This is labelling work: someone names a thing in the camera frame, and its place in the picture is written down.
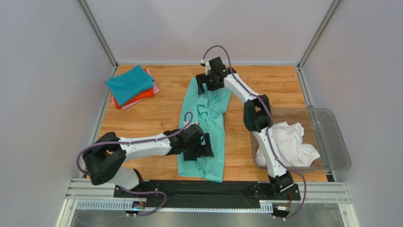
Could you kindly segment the mint green t shirt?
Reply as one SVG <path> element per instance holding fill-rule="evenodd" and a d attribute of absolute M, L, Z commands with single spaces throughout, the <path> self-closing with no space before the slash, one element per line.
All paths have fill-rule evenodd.
<path fill-rule="evenodd" d="M 179 176 L 203 178 L 208 181 L 223 182 L 225 164 L 224 114 L 227 112 L 232 92 L 227 88 L 206 91 L 198 94 L 196 79 L 190 81 L 185 93 L 180 114 L 179 127 L 185 125 L 187 112 L 193 113 L 192 122 L 198 122 L 205 133 L 210 135 L 211 148 L 214 157 L 203 157 L 196 161 L 185 161 L 184 155 L 177 156 Z"/>

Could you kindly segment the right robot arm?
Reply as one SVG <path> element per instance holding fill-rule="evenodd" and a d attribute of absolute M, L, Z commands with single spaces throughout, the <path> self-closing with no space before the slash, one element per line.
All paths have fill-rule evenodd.
<path fill-rule="evenodd" d="M 231 66 L 225 66 L 220 57 L 209 61 L 202 59 L 201 65 L 205 72 L 195 77 L 200 95 L 206 91 L 227 88 L 243 104 L 244 125 L 255 137 L 258 149 L 263 154 L 271 192 L 274 196 L 301 199 L 299 188 L 294 183 L 290 170 L 285 167 L 274 141 L 268 97 L 254 92 Z"/>

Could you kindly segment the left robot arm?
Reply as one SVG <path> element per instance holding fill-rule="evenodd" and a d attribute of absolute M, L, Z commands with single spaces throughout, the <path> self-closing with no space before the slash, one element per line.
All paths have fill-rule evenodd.
<path fill-rule="evenodd" d="M 145 184 L 139 171 L 124 167 L 124 162 L 169 155 L 182 155 L 184 161 L 213 157 L 210 135 L 196 123 L 143 138 L 117 137 L 115 132 L 108 132 L 81 153 L 93 185 L 113 183 L 132 192 L 143 192 Z"/>

